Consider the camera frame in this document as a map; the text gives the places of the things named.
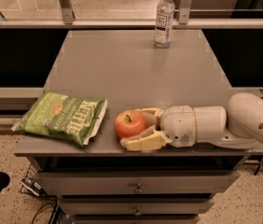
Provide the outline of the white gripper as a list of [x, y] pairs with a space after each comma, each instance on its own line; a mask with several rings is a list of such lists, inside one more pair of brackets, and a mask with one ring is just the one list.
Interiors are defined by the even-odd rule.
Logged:
[[129, 151], [152, 151], [165, 147], [192, 147], [197, 139], [194, 109], [188, 105], [173, 106], [165, 111], [158, 107], [140, 108], [148, 128], [120, 144]]

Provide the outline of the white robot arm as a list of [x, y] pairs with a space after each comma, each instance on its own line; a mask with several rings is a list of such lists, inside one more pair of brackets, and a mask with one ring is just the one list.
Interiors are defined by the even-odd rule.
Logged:
[[192, 147], [208, 143], [217, 147], [248, 149], [263, 145], [263, 99], [251, 93], [236, 93], [227, 106], [172, 106], [166, 110], [143, 108], [148, 127], [122, 138], [130, 151], [150, 151], [167, 145]]

